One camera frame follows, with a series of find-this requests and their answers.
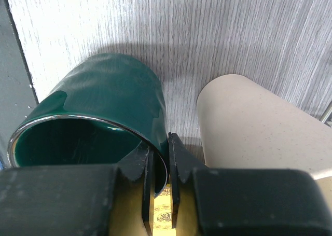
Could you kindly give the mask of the beige tumbler cup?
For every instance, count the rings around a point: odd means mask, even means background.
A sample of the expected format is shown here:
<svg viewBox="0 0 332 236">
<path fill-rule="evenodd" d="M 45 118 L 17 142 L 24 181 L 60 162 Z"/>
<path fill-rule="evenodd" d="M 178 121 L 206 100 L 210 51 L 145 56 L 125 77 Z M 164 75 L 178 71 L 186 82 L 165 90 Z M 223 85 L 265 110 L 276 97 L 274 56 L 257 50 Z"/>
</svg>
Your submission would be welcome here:
<svg viewBox="0 0 332 236">
<path fill-rule="evenodd" d="M 241 75 L 209 82 L 197 99 L 205 163 L 308 173 L 331 212 L 331 128 Z"/>
</svg>

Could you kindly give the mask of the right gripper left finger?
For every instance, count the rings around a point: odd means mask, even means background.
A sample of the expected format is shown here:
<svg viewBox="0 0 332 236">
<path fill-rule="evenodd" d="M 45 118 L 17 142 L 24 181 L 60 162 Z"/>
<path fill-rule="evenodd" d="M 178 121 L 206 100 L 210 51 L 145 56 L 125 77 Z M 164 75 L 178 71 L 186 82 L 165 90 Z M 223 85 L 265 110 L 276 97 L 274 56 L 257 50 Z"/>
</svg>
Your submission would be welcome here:
<svg viewBox="0 0 332 236">
<path fill-rule="evenodd" d="M 151 235 L 154 153 L 1 171 L 1 235 Z"/>
</svg>

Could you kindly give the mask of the dark green mug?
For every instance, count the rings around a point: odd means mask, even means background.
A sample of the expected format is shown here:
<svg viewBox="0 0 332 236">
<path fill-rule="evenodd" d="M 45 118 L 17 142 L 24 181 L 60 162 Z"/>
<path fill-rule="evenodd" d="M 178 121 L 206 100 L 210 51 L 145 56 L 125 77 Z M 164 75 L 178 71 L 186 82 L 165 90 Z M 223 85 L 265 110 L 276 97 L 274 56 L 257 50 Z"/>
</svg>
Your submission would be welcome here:
<svg viewBox="0 0 332 236">
<path fill-rule="evenodd" d="M 168 180 L 161 81 L 126 54 L 93 55 L 71 70 L 12 134 L 11 167 L 115 164 L 138 145 L 155 153 L 155 194 Z"/>
</svg>

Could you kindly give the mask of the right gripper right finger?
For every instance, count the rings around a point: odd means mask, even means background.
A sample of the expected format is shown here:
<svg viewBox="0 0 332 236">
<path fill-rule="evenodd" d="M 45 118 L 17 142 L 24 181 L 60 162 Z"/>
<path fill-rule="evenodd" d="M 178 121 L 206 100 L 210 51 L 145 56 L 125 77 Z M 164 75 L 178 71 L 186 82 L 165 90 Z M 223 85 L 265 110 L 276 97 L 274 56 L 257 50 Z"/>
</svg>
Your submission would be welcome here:
<svg viewBox="0 0 332 236">
<path fill-rule="evenodd" d="M 168 142 L 177 235 L 331 235 L 331 212 L 308 173 L 209 168 L 177 134 Z"/>
</svg>

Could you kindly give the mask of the yellow patterned small plate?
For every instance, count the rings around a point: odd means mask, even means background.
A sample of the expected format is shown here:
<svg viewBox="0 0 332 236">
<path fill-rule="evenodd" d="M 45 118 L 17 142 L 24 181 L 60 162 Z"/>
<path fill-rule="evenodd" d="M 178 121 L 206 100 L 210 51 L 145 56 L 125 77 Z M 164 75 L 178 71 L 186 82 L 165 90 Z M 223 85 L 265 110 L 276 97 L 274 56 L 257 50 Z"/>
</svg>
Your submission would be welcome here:
<svg viewBox="0 0 332 236">
<path fill-rule="evenodd" d="M 172 227 L 171 191 L 167 186 L 154 199 L 153 235 L 201 235 L 196 201 L 189 190 L 180 194 L 176 227 Z M 126 190 L 116 195 L 107 235 L 148 235 L 142 219 L 142 188 Z"/>
</svg>

